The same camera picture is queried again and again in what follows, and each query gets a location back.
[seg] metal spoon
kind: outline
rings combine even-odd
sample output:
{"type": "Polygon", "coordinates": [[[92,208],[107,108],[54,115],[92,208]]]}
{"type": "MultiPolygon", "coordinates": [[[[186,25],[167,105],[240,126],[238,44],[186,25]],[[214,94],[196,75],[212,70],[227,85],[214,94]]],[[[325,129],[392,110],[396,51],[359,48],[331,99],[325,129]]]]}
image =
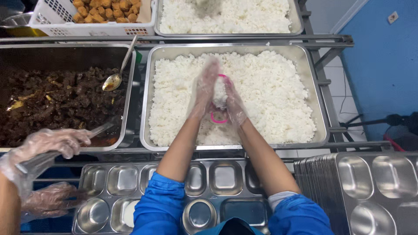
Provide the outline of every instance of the metal spoon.
{"type": "Polygon", "coordinates": [[[125,68],[126,64],[128,63],[128,59],[130,55],[132,54],[133,47],[137,39],[138,39],[138,35],[135,35],[135,37],[132,40],[131,45],[129,46],[128,52],[126,53],[126,56],[123,59],[122,66],[120,67],[119,73],[110,75],[106,79],[106,81],[103,83],[102,89],[104,91],[111,92],[120,86],[120,83],[122,82],[122,71],[125,68]]]}

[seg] metal rack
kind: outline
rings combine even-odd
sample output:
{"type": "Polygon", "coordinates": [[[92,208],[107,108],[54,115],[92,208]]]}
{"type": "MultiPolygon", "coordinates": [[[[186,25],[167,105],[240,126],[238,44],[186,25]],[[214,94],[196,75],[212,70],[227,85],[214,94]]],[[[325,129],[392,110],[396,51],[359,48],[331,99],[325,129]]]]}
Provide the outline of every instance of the metal rack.
{"type": "MultiPolygon", "coordinates": [[[[161,36],[140,36],[138,41],[149,41],[150,43],[142,43],[135,46],[136,50],[146,51],[150,50],[159,43],[231,43],[231,42],[270,42],[274,45],[277,41],[286,41],[289,43],[302,43],[306,47],[312,58],[315,68],[315,74],[318,79],[318,85],[320,86],[320,93],[324,102],[326,110],[326,118],[328,120],[329,131],[331,133],[329,142],[318,148],[329,148],[331,152],[343,152],[347,151],[347,148],[368,148],[372,151],[393,151],[393,148],[389,141],[365,141],[365,142],[344,142],[343,133],[347,132],[347,129],[340,127],[338,122],[338,116],[334,108],[333,100],[331,97],[329,85],[331,80],[327,79],[323,68],[336,56],[338,56],[345,48],[353,47],[353,38],[350,35],[314,35],[312,26],[309,20],[311,12],[306,10],[306,0],[299,0],[299,7],[301,9],[302,19],[305,30],[302,35],[298,36],[264,36],[264,37],[161,37],[161,36]],[[320,48],[330,48],[330,50],[323,55],[319,55],[318,50],[320,48]]],[[[34,37],[34,38],[0,38],[0,44],[15,44],[15,43],[57,43],[62,41],[84,41],[84,42],[97,42],[97,41],[131,41],[133,36],[90,36],[90,37],[34,37]]],[[[138,70],[141,71],[141,76],[145,73],[145,64],[139,64],[138,70]]],[[[90,155],[98,156],[100,158],[107,159],[107,163],[116,162],[117,159],[124,159],[123,161],[129,162],[142,162],[142,161],[159,161],[163,153],[156,153],[143,148],[139,142],[139,136],[136,135],[133,144],[128,148],[116,148],[107,152],[90,152],[90,155]]],[[[234,152],[195,152],[193,158],[195,159],[214,159],[214,158],[245,158],[246,154],[243,150],[237,150],[234,152]]],[[[283,158],[285,163],[292,163],[295,158],[283,158]]],[[[61,162],[56,163],[54,167],[82,167],[85,164],[91,162],[61,162]]],[[[77,178],[61,178],[61,179],[37,179],[37,182],[57,182],[57,181],[79,181],[77,178]]],[[[71,233],[24,233],[24,234],[50,234],[50,235],[66,235],[71,233]]]]}

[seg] blue wall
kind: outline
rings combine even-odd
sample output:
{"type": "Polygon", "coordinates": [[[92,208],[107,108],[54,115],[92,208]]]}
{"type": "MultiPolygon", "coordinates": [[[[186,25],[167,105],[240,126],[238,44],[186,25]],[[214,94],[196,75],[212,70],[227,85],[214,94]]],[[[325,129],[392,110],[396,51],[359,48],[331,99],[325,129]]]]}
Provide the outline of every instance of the blue wall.
{"type": "MultiPolygon", "coordinates": [[[[354,48],[342,61],[363,121],[418,111],[418,0],[370,0],[342,29],[354,48]],[[397,11],[390,25],[387,17],[397,11]]],[[[389,126],[365,126],[368,140],[382,140],[389,126]]]]}

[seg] blue jacket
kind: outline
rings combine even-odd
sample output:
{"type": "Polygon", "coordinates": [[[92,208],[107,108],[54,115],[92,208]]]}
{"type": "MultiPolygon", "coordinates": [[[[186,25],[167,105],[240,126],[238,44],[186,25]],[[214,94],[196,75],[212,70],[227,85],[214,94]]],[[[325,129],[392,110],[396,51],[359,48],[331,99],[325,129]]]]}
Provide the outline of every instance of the blue jacket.
{"type": "MultiPolygon", "coordinates": [[[[131,235],[181,234],[180,218],[184,209],[184,183],[154,173],[145,195],[135,206],[135,227],[131,235]]],[[[196,233],[217,235],[226,221],[196,233]]],[[[272,235],[331,235],[329,218],[312,200],[301,194],[287,197],[275,208],[268,221],[272,235]]],[[[262,234],[250,228],[256,235],[262,234]]]]}

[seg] gloved hand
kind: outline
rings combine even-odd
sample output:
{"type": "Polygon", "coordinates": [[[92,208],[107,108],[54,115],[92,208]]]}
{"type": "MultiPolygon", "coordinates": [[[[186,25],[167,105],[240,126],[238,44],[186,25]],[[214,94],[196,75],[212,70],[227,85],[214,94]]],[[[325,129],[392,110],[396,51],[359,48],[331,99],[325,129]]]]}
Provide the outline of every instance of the gloved hand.
{"type": "Polygon", "coordinates": [[[205,63],[201,74],[195,78],[193,92],[187,112],[188,118],[202,119],[212,110],[214,86],[220,71],[219,61],[211,56],[205,63]]]}
{"type": "Polygon", "coordinates": [[[22,203],[21,223],[32,220],[55,218],[66,215],[68,209],[75,208],[87,199],[87,194],[77,190],[67,182],[52,184],[46,188],[32,191],[22,203]]]}
{"type": "Polygon", "coordinates": [[[79,142],[87,145],[91,144],[89,139],[89,135],[91,134],[88,130],[42,129],[30,134],[22,146],[3,155],[0,158],[0,171],[16,185],[19,196],[24,201],[32,191],[33,180],[51,166],[49,163],[53,163],[53,159],[30,169],[34,172],[29,172],[26,175],[16,168],[16,164],[51,150],[57,150],[65,158],[71,158],[74,154],[80,153],[79,142]]]}
{"type": "Polygon", "coordinates": [[[234,129],[238,129],[247,119],[247,111],[234,84],[228,77],[224,77],[225,91],[227,93],[227,112],[234,129]]]}

